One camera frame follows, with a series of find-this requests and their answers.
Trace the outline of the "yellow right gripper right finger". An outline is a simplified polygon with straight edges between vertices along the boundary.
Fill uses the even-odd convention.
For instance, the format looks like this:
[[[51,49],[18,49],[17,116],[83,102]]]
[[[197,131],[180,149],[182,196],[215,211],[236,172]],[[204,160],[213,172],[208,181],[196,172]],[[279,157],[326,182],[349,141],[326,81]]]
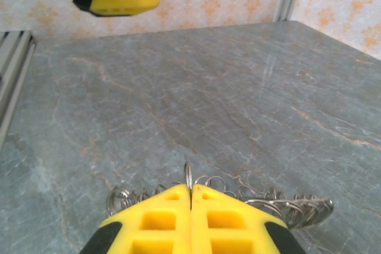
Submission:
[[[305,253],[279,218],[212,188],[192,189],[192,253]]]

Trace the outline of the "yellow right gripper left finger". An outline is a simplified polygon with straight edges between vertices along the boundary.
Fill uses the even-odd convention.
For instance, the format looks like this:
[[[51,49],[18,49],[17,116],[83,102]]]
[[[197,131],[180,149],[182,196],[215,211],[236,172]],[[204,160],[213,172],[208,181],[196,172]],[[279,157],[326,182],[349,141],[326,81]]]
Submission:
[[[191,253],[191,197],[178,184],[107,219],[81,253]]]

